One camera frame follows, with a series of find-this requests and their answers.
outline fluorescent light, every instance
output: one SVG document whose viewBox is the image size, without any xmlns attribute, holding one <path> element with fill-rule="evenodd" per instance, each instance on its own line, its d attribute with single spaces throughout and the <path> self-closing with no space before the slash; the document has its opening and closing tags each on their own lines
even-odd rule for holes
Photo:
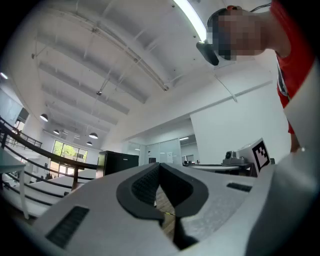
<svg viewBox="0 0 320 256">
<path fill-rule="evenodd" d="M 188 0 L 173 0 L 184 12 L 189 21 L 192 23 L 195 31 L 200 37 L 201 41 L 206 40 L 207 38 L 207 30 L 205 25 L 202 23 L 199 15 L 196 13 L 195 9 L 188 2 Z"/>
<path fill-rule="evenodd" d="M 8 79 L 8 77 L 7 77 L 7 75 L 6 75 L 6 74 L 4 74 L 4 73 L 0 72 L 0 75 L 1 75 L 4 79 Z"/>
</svg>

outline white wall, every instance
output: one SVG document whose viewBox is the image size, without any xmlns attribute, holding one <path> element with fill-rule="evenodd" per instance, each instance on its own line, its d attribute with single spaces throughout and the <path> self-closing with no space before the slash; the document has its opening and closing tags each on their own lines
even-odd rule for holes
<svg viewBox="0 0 320 256">
<path fill-rule="evenodd" d="M 288 121 L 276 84 L 191 114 L 201 164 L 220 164 L 226 152 L 263 138 L 276 163 L 290 152 Z"/>
<path fill-rule="evenodd" d="M 146 146 L 140 145 L 139 165 L 143 166 L 146 159 Z"/>
<path fill-rule="evenodd" d="M 37 141 L 41 141 L 44 122 L 45 121 L 42 119 L 38 120 L 32 114 L 29 114 L 25 121 L 22 132 Z"/>
<path fill-rule="evenodd" d="M 29 116 L 33 115 L 39 121 L 46 107 L 37 58 L 32 59 L 31 54 L 35 51 L 35 38 L 42 18 L 37 10 L 30 12 L 17 27 L 2 56 L 4 73 L 9 77 L 12 89 Z"/>
<path fill-rule="evenodd" d="M 12 85 L 10 85 L 9 83 L 6 83 L 6 82 L 2 82 L 0 84 L 0 89 L 2 91 L 4 91 L 16 103 L 18 103 L 19 105 L 23 106 L 22 102 L 20 101 L 20 99 L 18 98 L 16 92 L 14 91 Z"/>
<path fill-rule="evenodd" d="M 3 87 L 0 88 L 0 116 L 10 125 L 15 125 L 16 120 L 23 106 L 9 96 Z"/>
<path fill-rule="evenodd" d="M 143 136 L 146 145 L 151 145 L 160 142 L 166 142 L 177 138 L 183 138 L 194 134 L 191 119 L 184 119 L 174 124 L 162 124 L 160 127 L 155 127 Z"/>
<path fill-rule="evenodd" d="M 199 158 L 198 146 L 197 146 L 196 142 L 190 143 L 187 145 L 182 145 L 181 146 L 181 155 L 182 156 L 193 155 L 193 159 L 194 159 L 195 163 L 197 163 L 197 160 L 199 160 L 201 162 L 201 160 Z"/>
<path fill-rule="evenodd" d="M 214 73 L 233 94 L 272 83 L 269 70 L 261 67 L 255 60 L 225 66 Z M 204 67 L 196 73 L 191 72 L 164 96 L 147 102 L 140 109 L 130 112 L 127 118 L 120 120 L 101 148 L 114 148 L 116 144 L 140 136 L 151 128 L 208 108 L 230 97 L 228 90 L 213 76 L 212 66 Z"/>
</svg>

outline window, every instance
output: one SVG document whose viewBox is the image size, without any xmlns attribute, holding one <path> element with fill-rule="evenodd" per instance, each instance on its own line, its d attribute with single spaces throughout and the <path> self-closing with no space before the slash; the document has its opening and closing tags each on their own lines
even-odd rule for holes
<svg viewBox="0 0 320 256">
<path fill-rule="evenodd" d="M 52 153 L 82 163 L 86 162 L 88 155 L 87 150 L 83 150 L 75 146 L 70 146 L 57 140 L 54 143 Z"/>
<path fill-rule="evenodd" d="M 24 128 L 24 126 L 25 126 L 25 123 L 22 122 L 22 121 L 19 121 L 19 120 L 17 120 L 17 121 L 15 122 L 15 124 L 14 124 L 14 127 L 17 128 L 19 131 L 22 131 L 23 128 Z"/>
<path fill-rule="evenodd" d="M 75 146 L 71 146 L 68 144 L 64 144 L 63 142 L 60 142 L 57 140 L 54 142 L 52 153 L 55 155 L 58 155 L 67 159 L 71 159 L 74 161 L 82 162 L 82 163 L 86 162 L 87 155 L 88 155 L 87 150 L 84 150 Z M 59 172 L 59 174 L 57 174 L 50 171 L 50 174 L 52 175 L 53 178 L 64 176 L 63 174 L 73 175 L 75 171 L 74 168 L 69 167 L 67 164 L 62 164 L 55 160 L 51 160 L 50 169 Z"/>
</svg>

